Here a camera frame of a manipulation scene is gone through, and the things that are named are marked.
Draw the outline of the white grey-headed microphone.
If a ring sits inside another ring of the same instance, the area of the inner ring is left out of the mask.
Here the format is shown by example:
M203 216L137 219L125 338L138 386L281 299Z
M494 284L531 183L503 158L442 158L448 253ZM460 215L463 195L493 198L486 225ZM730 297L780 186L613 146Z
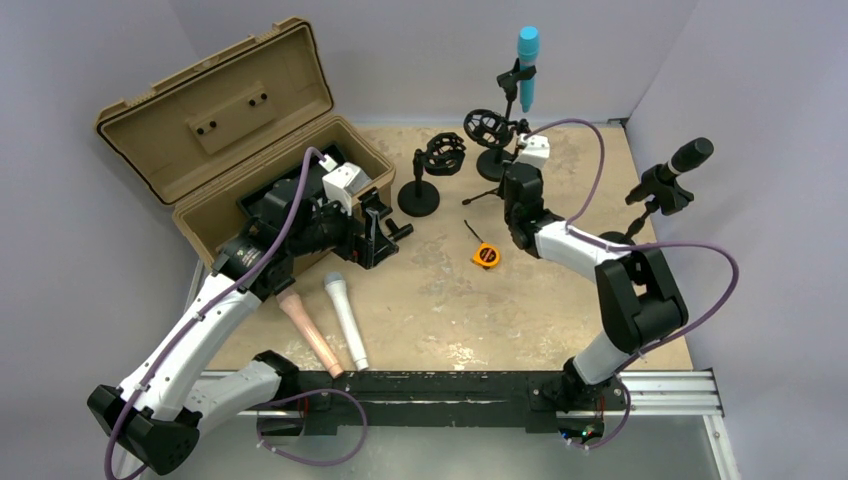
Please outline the white grey-headed microphone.
M368 356L358 324L349 300L347 283L339 272L330 272L324 277L324 289L328 294L345 337L348 350L357 371L370 369Z

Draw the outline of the black round-base clip stand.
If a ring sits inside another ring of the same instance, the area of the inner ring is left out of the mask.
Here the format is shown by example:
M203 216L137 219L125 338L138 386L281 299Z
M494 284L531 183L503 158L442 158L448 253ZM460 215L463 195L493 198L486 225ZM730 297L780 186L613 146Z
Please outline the black round-base clip stand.
M510 119L513 102L519 96L519 82L524 79L524 75L530 73L530 70L521 71L519 60L516 59L514 66L508 72L505 72L497 77L498 86L504 91L506 99L506 110L504 117Z

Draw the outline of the pink microphone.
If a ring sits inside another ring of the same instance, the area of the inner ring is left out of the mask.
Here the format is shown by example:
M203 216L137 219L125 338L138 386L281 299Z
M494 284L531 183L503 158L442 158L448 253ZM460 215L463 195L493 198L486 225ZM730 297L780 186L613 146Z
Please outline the pink microphone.
M344 373L340 361L305 310L301 297L292 289L286 289L275 298L279 308L291 319L324 369L333 379L339 378Z

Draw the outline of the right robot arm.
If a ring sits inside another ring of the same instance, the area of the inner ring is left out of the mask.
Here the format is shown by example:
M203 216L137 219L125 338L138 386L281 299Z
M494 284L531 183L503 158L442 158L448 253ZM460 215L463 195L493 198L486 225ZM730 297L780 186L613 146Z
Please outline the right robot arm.
M540 387L565 412L594 403L641 348L685 326L689 313L663 253L637 250L588 234L545 208L539 169L515 163L499 187L504 221L514 244L529 255L564 266L597 291L602 330Z

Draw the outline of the black tripod shock-mount stand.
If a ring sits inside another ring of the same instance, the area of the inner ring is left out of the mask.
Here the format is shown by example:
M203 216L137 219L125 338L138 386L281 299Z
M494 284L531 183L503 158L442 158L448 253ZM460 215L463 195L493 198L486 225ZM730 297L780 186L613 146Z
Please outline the black tripod shock-mount stand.
M529 134L526 119L509 120L487 109L475 109L464 118L463 129L470 140L483 148L477 157L476 170L486 180L499 182L506 166L515 158L506 148L514 137Z

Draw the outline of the blue microphone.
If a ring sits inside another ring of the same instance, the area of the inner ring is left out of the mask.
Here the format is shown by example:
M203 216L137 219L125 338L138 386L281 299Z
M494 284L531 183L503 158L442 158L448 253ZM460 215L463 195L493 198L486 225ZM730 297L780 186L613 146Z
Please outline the blue microphone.
M535 64L540 51L540 33L535 26L523 27L517 40L520 70L530 70L519 82L519 100L523 113L528 113L535 99Z

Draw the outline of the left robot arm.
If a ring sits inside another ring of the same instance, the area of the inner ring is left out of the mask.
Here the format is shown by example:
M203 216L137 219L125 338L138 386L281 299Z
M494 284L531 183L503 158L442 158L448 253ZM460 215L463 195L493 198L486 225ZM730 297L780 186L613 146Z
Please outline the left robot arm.
M90 394L88 408L108 438L106 477L117 475L117 451L134 457L139 472L166 475L204 434L236 414L254 406L305 405L310 394L299 368L271 350L214 384L198 381L224 341L265 300L291 297L298 257L332 251L370 269L395 254L412 227L396 224L391 213L376 189L348 205L331 187L310 193L304 179L257 199L252 216L219 253L164 340L120 384L100 385Z

